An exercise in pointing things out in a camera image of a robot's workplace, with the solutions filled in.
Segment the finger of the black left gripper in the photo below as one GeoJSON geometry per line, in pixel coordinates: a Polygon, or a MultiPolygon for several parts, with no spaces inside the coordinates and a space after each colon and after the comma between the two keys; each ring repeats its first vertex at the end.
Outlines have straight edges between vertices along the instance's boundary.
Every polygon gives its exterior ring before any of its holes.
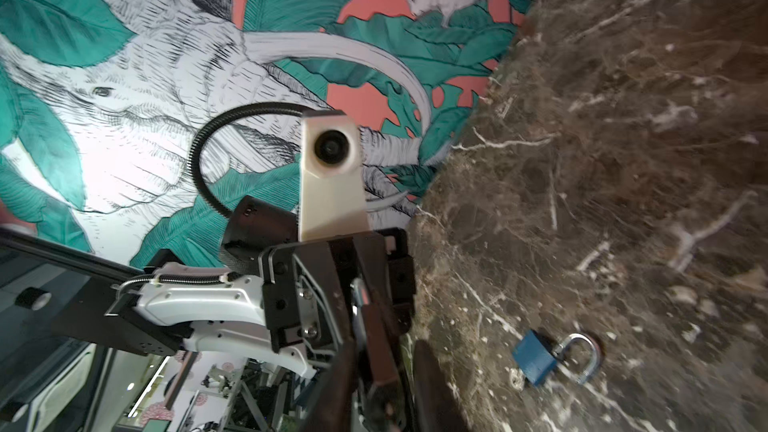
{"type": "Polygon", "coordinates": [[[353,280],[351,297],[362,416],[369,431],[398,431],[402,390],[382,313],[361,278],[353,280]]]}

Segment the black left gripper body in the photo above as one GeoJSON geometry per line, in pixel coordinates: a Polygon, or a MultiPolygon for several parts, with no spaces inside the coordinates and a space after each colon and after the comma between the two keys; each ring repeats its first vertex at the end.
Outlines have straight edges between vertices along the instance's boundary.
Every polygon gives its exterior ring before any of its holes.
{"type": "Polygon", "coordinates": [[[393,344],[415,315],[415,269],[402,228],[299,238],[295,214],[251,196],[230,212],[222,261],[260,277],[270,348],[305,345],[332,354],[347,339],[361,349],[393,344]]]}

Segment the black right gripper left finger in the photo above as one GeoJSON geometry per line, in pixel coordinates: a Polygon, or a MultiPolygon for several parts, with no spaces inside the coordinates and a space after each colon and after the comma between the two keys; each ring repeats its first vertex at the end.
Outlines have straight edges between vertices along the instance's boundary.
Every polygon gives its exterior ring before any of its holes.
{"type": "Polygon", "coordinates": [[[308,413],[299,425],[301,432],[351,430],[352,398],[358,386],[358,359],[357,344],[349,338],[313,392],[308,413]]]}

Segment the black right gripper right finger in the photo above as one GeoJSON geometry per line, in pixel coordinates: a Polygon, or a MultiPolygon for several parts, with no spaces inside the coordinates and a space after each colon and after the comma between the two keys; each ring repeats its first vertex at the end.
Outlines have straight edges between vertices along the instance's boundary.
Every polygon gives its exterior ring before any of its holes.
{"type": "Polygon", "coordinates": [[[420,431],[468,432],[467,425],[439,361],[429,344],[417,340],[413,347],[413,393],[420,431]]]}

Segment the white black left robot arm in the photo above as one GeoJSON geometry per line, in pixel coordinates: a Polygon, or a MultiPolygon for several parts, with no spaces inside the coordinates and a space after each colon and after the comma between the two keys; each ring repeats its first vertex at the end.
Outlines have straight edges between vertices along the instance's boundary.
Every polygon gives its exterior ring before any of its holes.
{"type": "Polygon", "coordinates": [[[247,196],[230,213],[221,269],[167,262],[122,284],[108,315],[155,354],[228,352],[307,378],[308,431],[417,427],[399,340],[415,278],[400,228],[301,240],[294,214],[247,196]]]}

